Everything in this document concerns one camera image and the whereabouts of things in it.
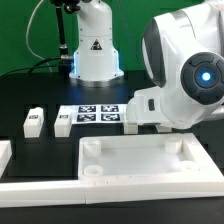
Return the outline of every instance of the black sticker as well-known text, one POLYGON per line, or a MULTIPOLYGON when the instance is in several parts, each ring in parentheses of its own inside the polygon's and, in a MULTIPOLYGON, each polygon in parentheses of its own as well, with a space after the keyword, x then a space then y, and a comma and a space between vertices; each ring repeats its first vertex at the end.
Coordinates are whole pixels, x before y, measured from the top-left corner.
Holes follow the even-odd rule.
POLYGON ((68 118, 68 115, 60 115, 59 118, 60 119, 67 119, 68 118))
POLYGON ((99 41, 96 39, 93 46, 91 47, 91 50, 98 51, 102 50, 102 47, 100 46, 99 41))
POLYGON ((115 106, 101 106, 101 112, 119 112, 119 107, 115 106))
POLYGON ((90 122, 90 121, 96 121, 95 114, 78 115, 77 117, 77 122, 90 122))
POLYGON ((101 114, 101 121, 120 121, 119 114, 101 114))
POLYGON ((30 115, 29 116, 29 119, 37 119, 38 118, 38 115, 30 115))
POLYGON ((96 112, 96 106, 81 106, 79 107, 79 113, 93 113, 96 112))

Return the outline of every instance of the white cable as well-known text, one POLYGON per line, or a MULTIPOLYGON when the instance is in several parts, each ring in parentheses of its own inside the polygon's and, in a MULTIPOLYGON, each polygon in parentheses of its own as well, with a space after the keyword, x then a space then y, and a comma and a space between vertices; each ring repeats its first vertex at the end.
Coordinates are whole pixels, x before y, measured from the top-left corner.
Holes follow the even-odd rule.
POLYGON ((41 57, 41 56, 38 55, 38 54, 35 54, 35 53, 33 52, 33 50, 31 49, 31 47, 30 47, 30 44, 29 44, 29 34, 30 34, 30 28, 31 28, 33 19, 34 19, 35 15, 36 15, 36 12, 37 12, 37 10, 40 8, 40 6, 42 5, 43 2, 44 2, 44 0, 40 0, 40 2, 39 2, 39 3, 37 4, 37 6, 35 7, 35 9, 34 9, 32 15, 31 15, 31 17, 30 17, 30 21, 29 21, 29 23, 28 23, 27 30, 26 30, 26 46, 27 46, 28 50, 30 51, 30 53, 31 53, 32 55, 34 55, 35 57, 37 57, 37 58, 39 58, 39 59, 41 59, 41 60, 44 60, 44 58, 41 57))

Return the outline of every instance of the cable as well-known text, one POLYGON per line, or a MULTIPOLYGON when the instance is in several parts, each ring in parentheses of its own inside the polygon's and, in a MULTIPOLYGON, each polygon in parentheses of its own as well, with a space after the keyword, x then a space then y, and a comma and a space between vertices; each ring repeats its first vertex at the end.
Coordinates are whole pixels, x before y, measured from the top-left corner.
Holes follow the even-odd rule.
MULTIPOLYGON (((60 67, 60 66, 70 66, 70 64, 57 64, 57 65, 47 65, 47 66, 39 66, 39 67, 36 67, 34 69, 40 69, 40 68, 49 68, 49 67, 60 67)), ((0 77, 2 76, 5 76, 5 75, 8 75, 8 74, 11 74, 11 73, 14 73, 14 72, 19 72, 19 71, 23 71, 23 70, 28 70, 28 69, 32 69, 30 67, 28 68, 19 68, 19 69, 15 69, 15 70, 12 70, 12 71, 9 71, 9 72, 5 72, 3 74, 0 75, 0 77)))
POLYGON ((37 4, 37 6, 35 7, 35 9, 34 9, 32 15, 31 15, 31 17, 30 17, 30 21, 29 21, 29 23, 28 23, 27 30, 26 30, 26 46, 27 46, 28 50, 30 51, 30 53, 31 53, 32 55, 34 55, 35 57, 37 57, 37 58, 39 58, 39 59, 41 59, 41 60, 45 60, 45 59, 44 59, 43 57, 41 57, 40 55, 34 53, 33 50, 32 50, 31 47, 30 47, 30 44, 29 44, 29 34, 30 34, 30 28, 31 28, 33 19, 34 19, 35 15, 36 15, 36 12, 37 12, 37 10, 40 8, 40 6, 42 5, 43 2, 44 2, 44 0, 40 0, 40 2, 39 2, 39 3, 37 4))
POLYGON ((140 63, 140 60, 139 60, 139 57, 138 57, 138 54, 137 54, 137 50, 136 50, 135 45, 134 45, 134 41, 133 41, 133 38, 131 37, 131 33, 129 31, 128 24, 127 24, 125 15, 124 15, 124 10, 123 10, 123 6, 121 4, 121 0, 118 0, 118 3, 119 3, 119 8, 120 8, 120 13, 121 13, 122 21, 123 21, 123 24, 124 24, 126 33, 128 35, 128 39, 129 39, 130 44, 132 46, 132 49, 134 51, 134 54, 135 54, 135 57, 136 57, 137 62, 139 64, 139 67, 140 67, 140 69, 142 69, 142 66, 141 66, 141 63, 140 63))
POLYGON ((56 61, 56 60, 60 60, 60 59, 61 59, 61 57, 53 57, 53 58, 48 58, 48 59, 42 60, 42 61, 36 63, 36 64, 33 66, 33 68, 31 68, 31 69, 28 71, 28 73, 32 73, 33 70, 34 70, 36 67, 39 67, 39 66, 42 65, 42 64, 45 64, 45 63, 47 63, 47 62, 49 62, 49 61, 56 61))

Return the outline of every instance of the background wall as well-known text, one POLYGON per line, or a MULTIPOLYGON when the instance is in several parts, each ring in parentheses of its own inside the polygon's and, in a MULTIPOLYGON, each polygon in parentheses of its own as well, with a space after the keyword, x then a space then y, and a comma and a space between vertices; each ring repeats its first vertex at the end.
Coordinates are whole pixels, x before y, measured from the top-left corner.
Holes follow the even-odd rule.
MULTIPOLYGON (((120 52, 122 70, 144 69, 141 37, 149 20, 156 15, 201 3, 202 0, 120 0, 130 34, 137 49, 140 65, 122 22, 118 0, 105 0, 113 11, 114 46, 120 52)), ((39 0, 1 1, 0 7, 0 74, 9 70, 30 67, 39 59, 26 48, 25 35, 30 16, 39 0)), ((64 13, 67 45, 70 53, 78 44, 75 13, 64 13)), ((58 56, 58 32, 54 5, 45 0, 34 18, 30 31, 30 45, 35 53, 49 58, 58 56)))

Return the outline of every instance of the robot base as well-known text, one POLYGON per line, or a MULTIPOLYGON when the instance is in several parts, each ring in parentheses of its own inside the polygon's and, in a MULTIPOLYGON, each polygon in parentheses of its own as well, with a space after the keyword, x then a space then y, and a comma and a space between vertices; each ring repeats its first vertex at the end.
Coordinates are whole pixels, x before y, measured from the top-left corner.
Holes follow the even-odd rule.
POLYGON ((78 77, 78 75, 74 75, 74 72, 72 71, 69 75, 71 83, 81 85, 81 86, 86 86, 86 87, 106 87, 106 86, 111 86, 117 83, 120 83, 124 79, 124 72, 120 71, 119 74, 109 80, 100 80, 100 81, 90 81, 90 80, 83 80, 78 77))

